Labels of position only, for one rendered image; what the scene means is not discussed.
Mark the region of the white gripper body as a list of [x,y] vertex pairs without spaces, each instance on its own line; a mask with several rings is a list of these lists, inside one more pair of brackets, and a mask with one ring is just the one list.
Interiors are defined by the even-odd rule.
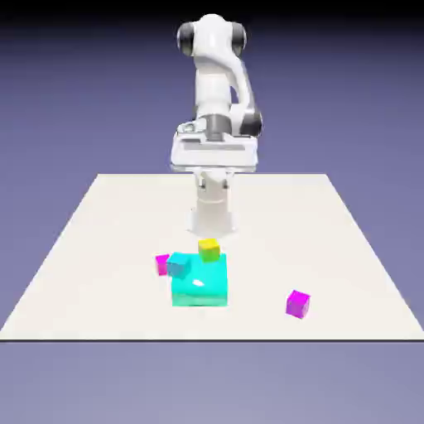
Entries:
[[177,132],[171,148],[171,168],[194,172],[223,168],[232,172],[254,172],[258,165],[256,137],[223,135],[222,141],[206,140],[204,132]]

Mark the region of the small purple cube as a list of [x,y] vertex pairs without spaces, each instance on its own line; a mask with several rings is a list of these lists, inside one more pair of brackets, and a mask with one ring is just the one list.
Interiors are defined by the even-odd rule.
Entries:
[[286,313],[298,319],[303,319],[309,311],[311,296],[301,291],[293,290],[287,298]]

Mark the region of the small yellow cube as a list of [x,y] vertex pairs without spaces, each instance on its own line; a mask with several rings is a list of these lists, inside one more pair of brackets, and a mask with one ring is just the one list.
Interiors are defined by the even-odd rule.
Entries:
[[204,238],[198,242],[198,253],[204,263],[212,263],[219,260],[220,246],[215,238]]

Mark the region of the small blue cube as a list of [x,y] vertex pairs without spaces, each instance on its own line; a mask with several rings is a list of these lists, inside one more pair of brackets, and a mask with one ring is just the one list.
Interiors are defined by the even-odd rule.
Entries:
[[190,272],[191,256],[188,253],[174,252],[166,260],[166,270],[170,277],[183,278]]

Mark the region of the large cyan box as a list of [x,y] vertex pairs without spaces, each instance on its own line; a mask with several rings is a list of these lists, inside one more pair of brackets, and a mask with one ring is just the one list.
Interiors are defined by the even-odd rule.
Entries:
[[227,255],[219,260],[204,263],[198,253],[191,256],[190,272],[183,278],[171,277],[173,306],[227,306],[228,275]]

